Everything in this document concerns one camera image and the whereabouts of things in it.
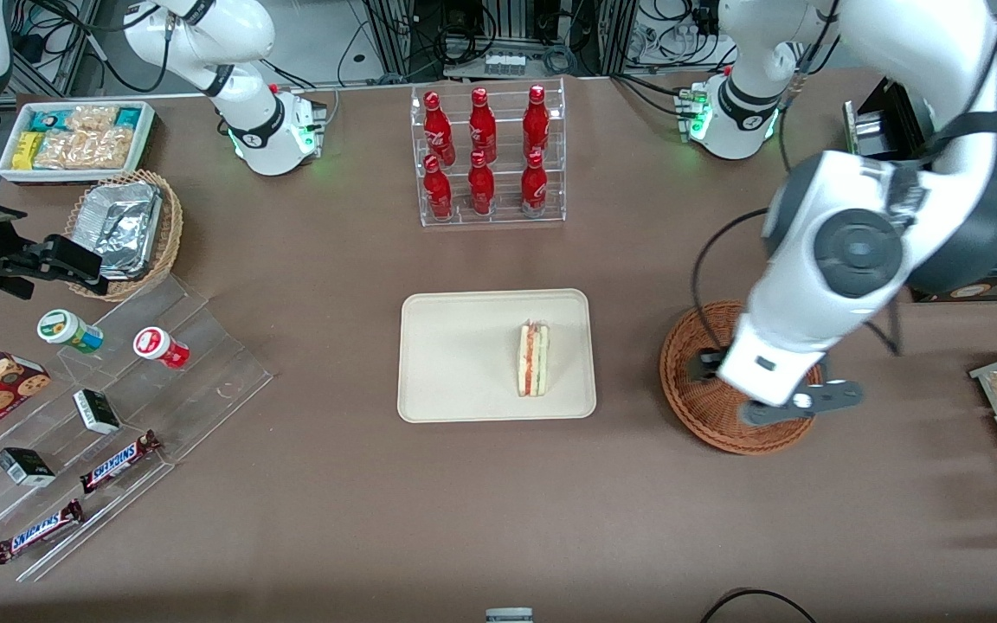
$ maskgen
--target sandwich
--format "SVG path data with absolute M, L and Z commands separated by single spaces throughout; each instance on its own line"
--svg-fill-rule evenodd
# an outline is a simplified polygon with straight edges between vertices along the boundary
M 518 395 L 545 395 L 549 371 L 549 325 L 522 324 L 522 340 L 518 344 Z

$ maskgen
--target wicker basket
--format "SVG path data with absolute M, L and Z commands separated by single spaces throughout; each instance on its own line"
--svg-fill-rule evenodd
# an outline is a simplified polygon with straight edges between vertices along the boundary
M 183 233 L 183 209 L 179 206 L 179 197 L 175 196 L 169 183 L 149 170 L 135 170 L 133 173 L 111 177 L 110 180 L 99 182 L 96 186 L 127 184 L 129 182 L 149 182 L 164 193 L 159 224 L 156 225 L 156 241 L 153 244 L 153 252 L 151 252 L 149 259 L 149 272 L 145 273 L 142 279 L 110 281 L 110 288 L 107 289 L 104 296 L 88 292 L 87 289 L 78 285 L 68 284 L 68 287 L 72 288 L 72 292 L 75 294 L 87 296 L 90 299 L 121 303 L 122 300 L 128 299 L 135 292 L 155 287 L 161 283 L 171 272 L 171 265 L 175 264 L 175 256 L 179 252 L 179 235 Z M 83 205 L 83 197 L 86 196 L 87 194 L 84 194 L 78 202 L 75 202 L 75 209 L 72 209 L 72 214 L 68 217 L 68 225 L 64 228 L 64 235 L 67 237 L 71 237 L 72 230 L 75 229 L 75 220 L 79 217 L 80 206 Z
M 703 306 L 705 316 L 717 339 L 731 342 L 741 303 L 719 300 Z M 740 391 L 719 378 L 708 382 L 689 382 L 687 362 L 700 348 L 713 348 L 698 315 L 691 309 L 672 327 L 664 349 L 660 352 L 660 383 L 672 411 L 684 425 L 702 441 L 727 453 L 776 453 L 795 443 L 814 425 L 814 418 L 784 421 L 773 425 L 752 427 L 737 418 L 737 408 L 748 400 Z M 810 382 L 820 382 L 820 371 L 814 368 L 807 375 Z

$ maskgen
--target bottle cap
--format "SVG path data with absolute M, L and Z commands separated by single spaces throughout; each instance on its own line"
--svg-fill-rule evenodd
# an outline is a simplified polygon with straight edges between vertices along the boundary
M 159 359 L 171 347 L 171 335 L 159 327 L 146 327 L 133 339 L 133 351 L 145 359 Z
M 53 309 L 36 322 L 36 334 L 49 344 L 63 344 L 75 337 L 80 328 L 79 316 L 67 309 Z

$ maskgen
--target red bottle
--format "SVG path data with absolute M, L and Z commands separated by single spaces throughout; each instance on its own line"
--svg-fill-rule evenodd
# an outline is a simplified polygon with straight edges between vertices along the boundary
M 476 214 L 488 216 L 495 208 L 495 176 L 487 166 L 483 150 L 472 152 L 472 170 L 467 173 L 467 184 L 472 188 L 472 209 Z
M 522 117 L 522 131 L 525 133 L 525 157 L 533 150 L 549 149 L 549 110 L 545 107 L 545 87 L 534 84 L 530 87 L 530 106 Z
M 430 91 L 424 96 L 426 102 L 426 142 L 430 153 L 441 160 L 442 166 L 452 166 L 456 162 L 456 149 L 452 146 L 452 124 L 448 115 L 441 110 L 441 98 Z
M 472 150 L 483 150 L 487 162 L 499 157 L 499 132 L 495 127 L 495 113 L 487 105 L 486 88 L 472 90 L 472 117 L 467 120 L 472 132 Z
M 549 185 L 549 175 L 542 169 L 544 161 L 541 150 L 530 153 L 530 166 L 522 173 L 522 212 L 530 218 L 538 218 L 545 212 L 545 186 Z
M 452 218 L 452 186 L 448 185 L 448 177 L 441 170 L 441 163 L 433 154 L 427 154 L 422 161 L 426 165 L 426 177 L 422 185 L 426 186 L 426 198 L 430 204 L 433 218 L 447 221 Z

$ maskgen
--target white plastic tray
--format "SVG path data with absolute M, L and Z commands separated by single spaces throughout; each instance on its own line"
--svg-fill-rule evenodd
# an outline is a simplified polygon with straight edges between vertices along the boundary
M 549 389 L 518 397 L 518 337 L 549 324 Z M 402 304 L 399 415 L 407 422 L 585 418 L 595 410 L 587 297 L 577 289 L 416 294 Z
M 130 154 L 125 159 L 125 165 L 121 169 L 80 169 L 80 170 L 18 170 L 11 169 L 10 162 L 13 153 L 17 149 L 17 139 L 21 133 L 29 129 L 29 124 L 33 115 L 48 111 L 60 111 L 72 109 L 76 106 L 118 106 L 123 109 L 141 109 L 141 117 L 138 118 L 138 125 L 133 129 L 133 142 L 130 143 Z M 138 168 L 141 157 L 145 151 L 145 145 L 149 141 L 149 131 L 155 112 L 153 107 L 141 100 L 82 100 L 82 101 L 55 101 L 25 104 L 17 111 L 15 125 L 10 131 L 10 138 L 3 149 L 3 156 L 0 157 L 0 175 L 3 180 L 8 180 L 16 184 L 64 184 L 71 182 L 94 182 L 106 180 L 119 173 L 131 173 Z

